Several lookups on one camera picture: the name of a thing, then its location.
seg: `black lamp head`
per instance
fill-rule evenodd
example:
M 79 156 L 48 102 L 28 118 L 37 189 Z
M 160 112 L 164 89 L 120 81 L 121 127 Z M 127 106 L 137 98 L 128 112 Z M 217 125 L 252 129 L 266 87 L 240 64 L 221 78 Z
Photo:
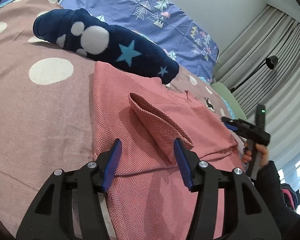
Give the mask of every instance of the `black lamp head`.
M 278 64 L 277 56 L 267 57 L 266 58 L 266 64 L 267 64 L 268 68 L 273 70 L 275 68 L 275 66 Z

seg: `blue gripper pad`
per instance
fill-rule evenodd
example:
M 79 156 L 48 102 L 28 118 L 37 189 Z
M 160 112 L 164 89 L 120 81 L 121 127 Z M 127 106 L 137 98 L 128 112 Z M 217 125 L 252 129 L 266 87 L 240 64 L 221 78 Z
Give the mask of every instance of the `blue gripper pad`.
M 106 165 L 104 171 L 104 178 L 102 182 L 102 190 L 106 192 L 112 184 L 114 179 L 115 171 L 117 170 L 121 153 L 122 153 L 122 142 L 120 140 L 116 141 L 116 144 L 111 148 L 111 157 Z
M 231 131 L 237 131 L 238 130 L 238 128 L 237 127 L 235 127 L 235 126 L 232 126 L 232 125 L 229 125 L 229 124 L 227 124 L 227 123 L 224 123 L 224 125 L 229 129 L 229 130 L 231 130 Z
M 173 143 L 174 155 L 177 160 L 183 183 L 186 187 L 188 187 L 189 190 L 191 190 L 191 188 L 193 187 L 191 169 L 182 149 L 183 146 L 180 145 L 178 139 L 175 139 Z

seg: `pink knit fabric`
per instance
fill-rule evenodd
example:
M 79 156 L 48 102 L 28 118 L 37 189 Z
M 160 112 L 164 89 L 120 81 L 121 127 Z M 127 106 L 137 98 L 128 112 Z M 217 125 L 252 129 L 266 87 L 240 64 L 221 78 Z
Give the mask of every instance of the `pink knit fabric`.
M 122 141 L 122 156 L 107 204 L 118 240 L 184 240 L 197 194 L 184 186 L 173 141 L 182 138 L 201 160 L 231 171 L 242 168 L 237 141 L 206 105 L 191 93 L 177 93 L 160 78 L 145 78 L 95 64 L 93 97 L 96 153 Z M 223 226 L 219 191 L 214 237 Z

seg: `pink polka dot bedsheet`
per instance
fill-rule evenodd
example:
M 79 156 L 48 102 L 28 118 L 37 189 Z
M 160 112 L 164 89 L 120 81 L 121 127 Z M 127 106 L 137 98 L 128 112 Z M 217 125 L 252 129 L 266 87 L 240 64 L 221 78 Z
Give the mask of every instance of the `pink polka dot bedsheet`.
M 57 0 L 15 0 L 0 8 L 0 220 L 13 235 L 55 169 L 75 170 L 94 159 L 95 62 L 32 32 L 39 15 L 57 8 Z M 166 89 L 188 90 L 218 117 L 230 117 L 210 85 L 183 67 Z M 240 152 L 242 143 L 234 137 Z M 117 228 L 100 198 L 115 239 Z

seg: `dark sleeve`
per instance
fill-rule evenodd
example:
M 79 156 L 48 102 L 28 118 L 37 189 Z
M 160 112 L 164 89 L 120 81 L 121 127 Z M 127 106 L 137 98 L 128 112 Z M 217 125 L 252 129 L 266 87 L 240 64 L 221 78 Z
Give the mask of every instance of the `dark sleeve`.
M 269 164 L 258 172 L 254 185 L 274 217 L 283 237 L 300 216 L 285 203 L 280 177 L 273 161 L 269 161 Z

